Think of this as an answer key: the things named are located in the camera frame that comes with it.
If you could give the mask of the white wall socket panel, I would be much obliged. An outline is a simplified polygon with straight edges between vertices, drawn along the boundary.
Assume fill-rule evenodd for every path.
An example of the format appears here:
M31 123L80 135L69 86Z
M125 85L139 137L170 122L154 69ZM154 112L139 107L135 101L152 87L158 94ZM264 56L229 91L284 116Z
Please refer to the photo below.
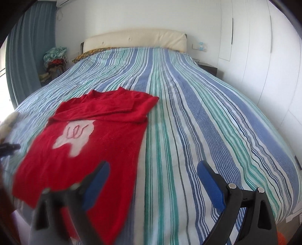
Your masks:
M194 42L192 44L192 49L197 51L207 51L207 45L203 42Z

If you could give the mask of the red sweater with white rabbit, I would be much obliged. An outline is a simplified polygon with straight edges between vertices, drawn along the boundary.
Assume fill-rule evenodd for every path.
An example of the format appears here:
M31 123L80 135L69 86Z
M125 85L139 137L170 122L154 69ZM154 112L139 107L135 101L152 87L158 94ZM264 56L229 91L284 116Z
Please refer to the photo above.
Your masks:
M119 88L61 103L18 167L13 195L35 207L45 188L64 190L107 161L109 177L87 215L103 242L113 244L128 215L147 115L157 102Z

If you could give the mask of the teal blue curtain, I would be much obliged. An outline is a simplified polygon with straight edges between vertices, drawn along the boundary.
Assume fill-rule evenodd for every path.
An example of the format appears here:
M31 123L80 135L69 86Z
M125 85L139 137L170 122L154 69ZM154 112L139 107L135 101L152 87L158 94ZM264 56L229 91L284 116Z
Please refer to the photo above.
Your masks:
M55 47L56 3L37 1L7 37L6 77L14 108L41 88L45 52Z

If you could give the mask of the dark wooden nightstand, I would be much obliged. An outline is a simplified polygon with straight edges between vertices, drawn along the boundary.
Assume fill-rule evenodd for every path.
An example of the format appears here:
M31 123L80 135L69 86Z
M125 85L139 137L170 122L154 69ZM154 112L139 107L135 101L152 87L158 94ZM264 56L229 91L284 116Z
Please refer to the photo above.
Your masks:
M217 76L217 72L218 72L218 69L212 65L209 65L209 64L206 64L206 63L201 63L201 62L198 62L197 65L204 69L205 71L207 71L208 73L212 74L213 76Z

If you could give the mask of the pile of colourful clothes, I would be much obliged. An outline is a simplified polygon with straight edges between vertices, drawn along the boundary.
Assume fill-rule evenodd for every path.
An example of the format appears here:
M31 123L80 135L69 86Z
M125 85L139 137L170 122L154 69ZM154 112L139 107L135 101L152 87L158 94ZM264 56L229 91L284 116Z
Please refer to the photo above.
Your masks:
M48 50L43 57L45 73L39 75L40 83L47 83L65 72L68 64L67 47L59 46Z

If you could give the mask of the cream padded headboard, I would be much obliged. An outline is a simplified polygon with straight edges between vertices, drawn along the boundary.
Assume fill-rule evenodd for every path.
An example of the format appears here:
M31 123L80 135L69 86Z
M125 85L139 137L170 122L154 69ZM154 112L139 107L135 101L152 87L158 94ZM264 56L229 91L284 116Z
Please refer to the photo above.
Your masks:
M108 47L160 47L187 52L186 34L166 29L129 29L104 33L86 39L82 51Z

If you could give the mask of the orange red fuzzy sleeve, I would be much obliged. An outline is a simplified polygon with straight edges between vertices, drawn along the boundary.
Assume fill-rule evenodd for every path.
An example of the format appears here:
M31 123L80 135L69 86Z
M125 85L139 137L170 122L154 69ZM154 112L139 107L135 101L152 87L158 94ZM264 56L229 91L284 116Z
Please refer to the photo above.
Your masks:
M281 232L277 232L277 244L278 245L286 245L287 241L284 235Z

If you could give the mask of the yellow patterned pillow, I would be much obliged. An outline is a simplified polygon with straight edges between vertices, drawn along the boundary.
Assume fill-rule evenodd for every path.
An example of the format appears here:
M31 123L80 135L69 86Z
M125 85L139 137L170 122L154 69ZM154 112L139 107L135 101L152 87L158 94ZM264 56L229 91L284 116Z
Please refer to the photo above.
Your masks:
M72 59L73 64L92 62L96 64L106 64L110 61L113 55L119 51L121 47L105 47L96 48L90 51L86 51L79 56Z

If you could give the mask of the blue green striped bedspread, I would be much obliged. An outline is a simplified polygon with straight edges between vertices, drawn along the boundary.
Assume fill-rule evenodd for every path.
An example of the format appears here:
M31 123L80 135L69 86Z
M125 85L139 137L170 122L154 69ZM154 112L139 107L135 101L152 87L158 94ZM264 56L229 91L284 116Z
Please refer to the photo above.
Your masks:
M197 174L203 160L239 188L264 188L276 222L301 201L294 155L252 101L188 54L146 47L121 48L106 64L75 64L17 107L7 141L20 149L2 162L14 200L23 201L12 193L16 171L60 104L119 88L158 102L147 115L132 202L113 244L201 244L219 216Z

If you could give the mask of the white wardrobe doors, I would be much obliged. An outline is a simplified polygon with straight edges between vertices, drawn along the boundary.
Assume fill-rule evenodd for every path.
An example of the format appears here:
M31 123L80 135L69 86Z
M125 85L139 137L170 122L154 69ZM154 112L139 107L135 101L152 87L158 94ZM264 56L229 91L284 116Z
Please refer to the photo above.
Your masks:
M219 77L301 154L301 38L272 1L221 1Z

